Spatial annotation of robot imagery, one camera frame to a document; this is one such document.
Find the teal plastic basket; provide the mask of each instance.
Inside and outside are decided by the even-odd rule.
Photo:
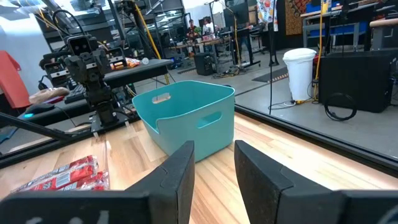
[[[169,156],[195,142],[195,161],[230,144],[234,137],[233,88],[183,81],[133,98],[151,138]]]

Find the white trash can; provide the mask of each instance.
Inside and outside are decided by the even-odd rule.
[[[284,54],[283,60],[289,73],[289,87],[293,100],[311,98],[312,60],[317,54],[312,49],[294,49]]]

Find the blue light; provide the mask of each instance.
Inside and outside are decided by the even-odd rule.
[[[30,118],[30,117],[33,117],[33,115],[34,115],[34,114],[25,114],[25,115],[24,115],[24,118]]]

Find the gray floor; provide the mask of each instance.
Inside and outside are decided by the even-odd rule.
[[[288,49],[279,51],[277,53],[280,65],[274,67],[273,70],[278,70],[285,67],[282,57],[286,51],[288,51]],[[245,58],[248,60],[247,52],[244,55],[244,60]],[[269,106],[270,86],[264,85],[265,83],[263,82],[254,82],[251,80],[270,72],[268,67],[269,56],[256,54],[255,60],[261,61],[260,67],[258,65],[249,67],[246,73],[242,73],[235,77],[214,79],[212,76],[205,77],[197,75],[196,72],[178,74],[179,71],[186,68],[171,70],[170,74],[173,76],[176,82],[182,80],[198,80],[221,85],[231,85],[233,88],[235,88],[236,95],[238,95],[236,97],[236,102],[238,104],[268,113],[269,110],[267,108]],[[159,76],[158,80],[165,82],[164,76]],[[163,84],[157,83],[154,80],[144,80],[135,83],[136,91],[138,93],[150,91],[161,86],[163,86]],[[291,96],[289,89],[289,79],[275,82],[272,86],[272,89],[273,103],[280,103],[290,100]],[[341,108],[333,108],[333,110],[342,116],[349,113],[348,110]],[[398,138],[396,138],[395,132],[396,127],[398,126],[398,119],[396,119],[397,112],[398,108],[393,107],[388,107],[388,109],[382,113],[359,111],[351,120],[337,122],[332,121],[326,116],[323,105],[314,105],[309,102],[284,110],[272,110],[272,115],[305,126],[306,128],[319,131],[329,136],[333,136],[335,138],[342,139],[344,141],[348,141],[390,156],[398,157],[398,150],[396,149],[396,146],[398,145]],[[73,118],[76,123],[84,122],[87,119],[87,114]],[[62,121],[57,124],[52,124],[49,127],[60,130],[68,130],[72,128],[73,125],[70,121]],[[42,136],[38,134],[27,133],[27,131],[18,130],[12,139],[0,144],[0,152],[5,153],[14,146],[30,142],[41,137]]]

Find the red snack package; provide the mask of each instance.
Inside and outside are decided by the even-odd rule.
[[[60,190],[108,190],[109,175],[107,172],[98,172],[96,175],[85,177]]]
[[[29,190],[58,190],[78,180],[84,179],[85,177],[89,177],[95,174],[95,172],[96,167],[93,164],[85,164],[62,174],[53,176],[52,178],[33,186]]]
[[[57,174],[61,174],[62,172],[68,171],[74,167],[78,167],[81,166],[82,164],[95,164],[97,166],[97,160],[95,158],[95,156],[86,156],[83,157],[79,160],[73,161],[65,166],[62,166],[58,169],[55,169],[47,174],[44,174],[34,180],[31,180],[30,182],[18,187],[17,189],[13,190],[12,193],[14,192],[19,192],[19,191],[24,191],[24,190],[29,190],[30,188],[32,188],[32,186],[37,185],[41,182],[45,182],[47,179],[57,175]]]

